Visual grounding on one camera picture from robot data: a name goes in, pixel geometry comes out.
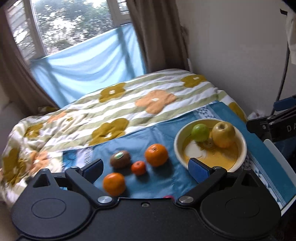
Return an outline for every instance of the brown curtain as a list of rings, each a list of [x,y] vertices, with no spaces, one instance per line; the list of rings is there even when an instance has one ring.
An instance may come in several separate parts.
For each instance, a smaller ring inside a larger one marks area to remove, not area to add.
[[[0,85],[26,115],[37,114],[39,106],[57,107],[32,77],[15,43],[4,7],[0,8]]]
[[[126,0],[147,72],[189,70],[175,0]]]

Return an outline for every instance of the kiwi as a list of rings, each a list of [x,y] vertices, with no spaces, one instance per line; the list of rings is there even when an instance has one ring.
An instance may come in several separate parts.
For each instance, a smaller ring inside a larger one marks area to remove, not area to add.
[[[122,150],[110,157],[110,165],[116,169],[125,168],[131,164],[131,156],[128,151]]]

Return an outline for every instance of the metal bolt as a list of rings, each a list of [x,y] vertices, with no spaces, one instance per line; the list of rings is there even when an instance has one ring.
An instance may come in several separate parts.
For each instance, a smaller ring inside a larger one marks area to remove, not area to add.
[[[194,200],[193,197],[190,197],[190,196],[182,196],[179,198],[179,201],[181,203],[191,203],[193,202],[193,200]]]
[[[147,202],[142,203],[142,207],[149,207],[149,206],[150,206],[150,204]]]
[[[109,203],[109,202],[112,202],[112,198],[109,196],[101,196],[98,198],[98,202],[103,204]]]

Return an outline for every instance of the bedspread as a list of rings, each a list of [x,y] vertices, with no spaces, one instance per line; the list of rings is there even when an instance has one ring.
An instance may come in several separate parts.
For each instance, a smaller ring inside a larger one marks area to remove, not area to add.
[[[64,108],[21,120],[2,154],[1,194],[12,205],[41,168],[63,170],[62,150],[96,145],[219,100],[246,116],[202,75],[167,69],[96,90]]]

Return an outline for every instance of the lime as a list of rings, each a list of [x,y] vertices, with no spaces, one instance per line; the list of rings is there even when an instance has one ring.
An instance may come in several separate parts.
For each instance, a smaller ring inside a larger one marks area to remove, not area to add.
[[[191,137],[197,142],[204,142],[209,138],[210,130],[205,124],[197,124],[192,128]]]

